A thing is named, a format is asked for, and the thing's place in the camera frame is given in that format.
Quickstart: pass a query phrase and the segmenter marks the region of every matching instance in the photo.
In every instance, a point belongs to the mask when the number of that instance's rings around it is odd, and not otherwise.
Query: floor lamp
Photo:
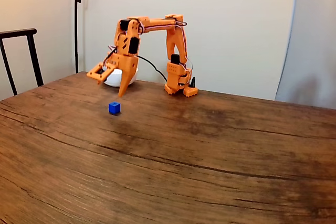
[[[75,67],[78,73],[78,3],[82,0],[75,0]]]

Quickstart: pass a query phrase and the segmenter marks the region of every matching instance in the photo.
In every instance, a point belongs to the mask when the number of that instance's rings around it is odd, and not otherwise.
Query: wall
[[[0,0],[0,31],[37,28],[35,45],[44,82],[74,72],[72,49],[72,0]],[[4,40],[18,92],[36,87],[26,38]],[[0,58],[0,100],[12,96]]]
[[[294,0],[85,0],[85,69],[101,61],[115,26],[129,16],[183,14],[188,55],[200,89],[274,99],[288,44]],[[141,37],[139,55],[166,68],[165,32]],[[162,82],[146,62],[141,80]]]
[[[336,0],[297,0],[276,100],[336,109]]]

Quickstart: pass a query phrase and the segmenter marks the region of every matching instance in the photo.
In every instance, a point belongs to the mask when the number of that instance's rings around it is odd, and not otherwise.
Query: small blue block
[[[120,112],[120,103],[117,102],[110,103],[109,112],[112,114],[118,114]]]

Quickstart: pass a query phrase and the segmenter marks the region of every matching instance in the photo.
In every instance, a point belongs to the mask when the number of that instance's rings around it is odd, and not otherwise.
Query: chair backrest
[[[37,30],[34,29],[34,28],[25,29],[25,30],[0,32],[0,49],[1,49],[1,53],[2,53],[2,58],[4,59],[4,64],[5,64],[5,68],[6,68],[6,71],[7,71],[8,79],[9,79],[9,82],[11,84],[10,86],[12,87],[12,91],[13,91],[14,95],[17,95],[17,91],[16,91],[16,88],[15,88],[15,84],[14,84],[14,80],[13,80],[13,77],[12,77],[11,69],[9,68],[3,39],[27,36],[28,46],[29,46],[29,51],[30,51],[30,57],[31,57],[31,60],[32,60],[31,62],[33,64],[36,83],[40,87],[40,86],[43,85],[43,79],[42,79],[42,75],[41,75],[40,66],[38,64],[37,53],[36,53],[36,48],[35,48],[35,43],[34,43],[34,34],[36,34],[36,33],[37,33]]]

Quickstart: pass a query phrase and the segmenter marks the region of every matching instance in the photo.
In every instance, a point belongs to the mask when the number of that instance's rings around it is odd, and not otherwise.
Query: robotic arm
[[[138,65],[140,35],[150,31],[167,31],[167,56],[171,62],[167,63],[167,84],[165,90],[174,94],[183,89],[186,97],[196,95],[195,78],[191,81],[192,68],[186,67],[187,49],[182,15],[167,15],[164,19],[149,19],[148,17],[129,17],[118,21],[115,32],[115,50],[110,52],[104,62],[96,65],[87,73],[88,77],[101,83],[118,68],[122,70],[118,96],[122,96],[132,80]],[[179,55],[174,53],[175,46]]]

